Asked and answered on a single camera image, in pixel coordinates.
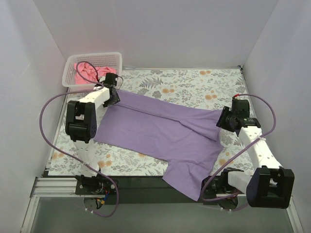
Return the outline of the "pink t shirt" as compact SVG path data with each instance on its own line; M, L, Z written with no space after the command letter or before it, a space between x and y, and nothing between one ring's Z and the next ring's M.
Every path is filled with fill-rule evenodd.
M97 82L101 77L105 77L107 73L117 73L112 67L95 67L82 62L78 66L74 63L74 70L78 70L74 76L75 84L91 84L89 81Z

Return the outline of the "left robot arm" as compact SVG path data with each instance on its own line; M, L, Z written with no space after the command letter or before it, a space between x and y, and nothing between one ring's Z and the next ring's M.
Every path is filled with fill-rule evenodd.
M65 132L77 148L78 159L83 162L81 175L76 178L81 187L92 194L99 194L104 189L103 181L96 177L100 170L95 161L93 140L97 132L96 112L101 107L106 108L120 101L118 79L117 74L107 73L91 93L77 101L71 100L67 105Z

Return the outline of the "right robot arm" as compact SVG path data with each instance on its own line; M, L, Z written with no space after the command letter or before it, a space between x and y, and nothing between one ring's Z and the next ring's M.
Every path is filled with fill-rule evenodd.
M220 180L220 188L231 193L235 189L246 195L251 207L286 209L290 204L294 173L284 168L273 156L265 134L256 118L250 117L250 104L240 95L232 98L231 107L224 107L217 127L236 133L246 147L253 164L253 175L230 171Z

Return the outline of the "purple t shirt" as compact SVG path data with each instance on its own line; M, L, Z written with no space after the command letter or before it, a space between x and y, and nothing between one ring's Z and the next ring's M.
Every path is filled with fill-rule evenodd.
M120 90L120 102L107 108L95 141L133 150L168 163L163 180L198 200L223 150L220 110L177 105Z

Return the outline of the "white plastic basket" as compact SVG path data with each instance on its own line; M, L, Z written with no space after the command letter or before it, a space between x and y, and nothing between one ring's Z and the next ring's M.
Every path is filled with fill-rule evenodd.
M72 90L91 89L94 84L76 84L74 64L80 61L90 62L95 67L114 68L119 76L122 74L122 55L119 52L87 53L70 56L65 64L62 85Z

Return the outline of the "aluminium rail frame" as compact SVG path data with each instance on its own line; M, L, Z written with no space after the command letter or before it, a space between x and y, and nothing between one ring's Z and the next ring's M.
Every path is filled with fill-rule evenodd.
M36 178L30 197L81 197L75 194L75 178Z

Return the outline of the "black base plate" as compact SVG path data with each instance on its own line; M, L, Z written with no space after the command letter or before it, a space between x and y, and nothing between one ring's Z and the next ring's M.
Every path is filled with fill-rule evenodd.
M116 189L120 204L195 203L168 185L161 176L113 176L115 184L102 176L76 175L75 179L75 194L95 203L97 209L116 203Z

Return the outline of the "floral table mat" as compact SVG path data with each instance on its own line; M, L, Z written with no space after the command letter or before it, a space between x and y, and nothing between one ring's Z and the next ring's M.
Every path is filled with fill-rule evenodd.
M158 100L199 109L222 109L231 105L235 94L246 94L245 79L239 69L129 69L122 72L122 89ZM57 150L46 167L49 176L76 176L81 164L72 158L77 150L65 133L63 111L54 139ZM108 176L161 176L167 163L112 145L95 145L96 162Z

